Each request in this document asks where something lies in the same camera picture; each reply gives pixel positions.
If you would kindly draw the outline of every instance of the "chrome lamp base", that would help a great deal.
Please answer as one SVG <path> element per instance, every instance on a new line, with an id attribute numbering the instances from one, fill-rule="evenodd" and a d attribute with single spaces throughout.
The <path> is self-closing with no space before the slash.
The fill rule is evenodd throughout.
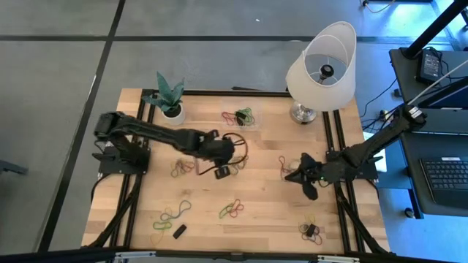
<path id="1" fill-rule="evenodd" d="M 309 124 L 317 117 L 317 112 L 302 106 L 299 102 L 294 102 L 290 109 L 290 116 L 296 123 Z"/>

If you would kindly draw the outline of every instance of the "potted plant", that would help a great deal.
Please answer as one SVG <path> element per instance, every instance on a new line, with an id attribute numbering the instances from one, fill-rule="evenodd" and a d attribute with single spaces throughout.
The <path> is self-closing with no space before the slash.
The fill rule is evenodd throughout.
<path id="1" fill-rule="evenodd" d="M 184 107 L 181 101 L 184 92 L 184 79 L 171 90 L 166 79 L 159 72 L 156 74 L 159 87 L 158 97 L 146 96 L 143 97 L 143 100 L 159 107 L 170 125 L 180 125 L 185 120 Z"/>

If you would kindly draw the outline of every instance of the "laptop keyboard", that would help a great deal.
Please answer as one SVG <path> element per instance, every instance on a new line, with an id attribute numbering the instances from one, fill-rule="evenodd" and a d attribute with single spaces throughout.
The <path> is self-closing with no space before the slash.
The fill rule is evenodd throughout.
<path id="1" fill-rule="evenodd" d="M 468 190 L 468 161 L 438 160 L 421 160 L 426 179 L 432 189 Z"/>

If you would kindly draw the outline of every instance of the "gray floor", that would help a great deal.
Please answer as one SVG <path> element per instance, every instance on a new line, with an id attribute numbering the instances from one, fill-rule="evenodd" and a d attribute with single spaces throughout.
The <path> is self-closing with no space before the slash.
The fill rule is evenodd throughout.
<path id="1" fill-rule="evenodd" d="M 0 34 L 107 35 L 117 3 L 0 0 Z M 443 10 L 450 1 L 437 3 Z M 372 5 L 377 9 L 384 4 Z M 356 97 L 363 113 L 365 103 L 395 79 L 388 51 L 407 45 L 382 41 L 416 37 L 435 17 L 430 4 L 414 3 L 397 3 L 375 15 L 362 10 L 359 1 L 134 0 L 125 5 L 117 35 L 315 35 L 330 23 L 347 20 L 358 36 L 382 37 L 379 42 L 358 43 Z M 466 36 L 456 21 L 450 30 L 463 43 Z M 30 169 L 26 176 L 0 176 L 0 254 L 34 250 L 103 46 L 104 42 L 0 42 L 0 159 Z M 289 65 L 305 46 L 300 42 L 114 42 L 51 248 L 80 245 L 98 167 L 91 157 L 96 150 L 92 129 L 100 113 L 115 109 L 122 88 L 154 88 L 158 70 L 170 82 L 185 77 L 189 89 L 237 85 L 280 91 Z M 364 118 L 374 118 L 382 108 L 389 110 L 400 102 L 388 93 L 369 105 Z M 457 262 L 468 259 L 462 249 L 468 244 L 463 228 L 468 218 L 407 219 L 401 214 L 409 206 L 406 191 L 380 194 L 392 251 Z"/>

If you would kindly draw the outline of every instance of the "wooden table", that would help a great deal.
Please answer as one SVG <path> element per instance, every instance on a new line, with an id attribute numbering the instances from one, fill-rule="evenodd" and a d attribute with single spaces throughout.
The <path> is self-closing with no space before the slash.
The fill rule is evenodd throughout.
<path id="1" fill-rule="evenodd" d="M 117 110 L 128 115 L 137 113 L 141 89 L 123 89 Z M 337 215 L 333 187 L 320 188 L 319 199 L 308 200 L 301 186 L 284 182 L 280 178 L 278 157 L 287 161 L 297 159 L 307 152 L 317 161 L 325 161 L 328 149 L 322 115 L 309 125 L 293 123 L 289 117 L 291 98 L 261 97 L 255 107 L 261 110 L 260 128 L 240 130 L 223 124 L 221 111 L 226 103 L 219 96 L 183 96 L 186 120 L 183 125 L 173 128 L 189 128 L 208 131 L 218 129 L 220 134 L 238 132 L 249 146 L 249 160 L 238 175 L 217 180 L 212 172 L 196 176 L 195 172 L 173 178 L 171 165 L 177 158 L 190 160 L 189 156 L 173 150 L 169 145 L 150 142 L 151 162 L 143 178 L 140 199 L 137 206 L 131 248 L 173 251 L 243 251 L 272 253 L 327 253 L 342 254 L 343 245 Z M 143 120 L 146 120 L 149 106 L 146 105 Z M 358 108 L 353 99 L 340 110 L 341 122 L 347 145 L 363 141 Z M 159 109 L 154 123 L 166 126 Z M 338 147 L 336 129 L 332 124 L 334 143 Z M 235 156 L 244 153 L 242 146 L 236 147 Z M 113 175 L 102 181 L 96 189 L 94 201 L 83 236 L 83 245 L 98 236 L 113 217 L 122 176 Z M 355 195 L 359 215 L 367 229 L 379 244 L 388 249 L 385 227 L 375 189 L 364 180 L 355 180 Z M 158 243 L 161 232 L 153 229 L 153 222 L 166 207 L 175 213 L 179 203 L 187 199 L 192 209 L 173 220 L 173 228 L 165 231 Z M 237 218 L 225 216 L 219 219 L 219 211 L 240 199 L 245 206 Z M 321 229 L 322 245 L 301 239 L 299 223 L 305 215 L 313 215 L 315 224 Z M 187 230 L 176 240 L 174 231 L 182 224 Z M 348 219 L 352 247 L 355 249 L 355 235 Z M 118 244 L 123 242 L 124 219 Z"/>

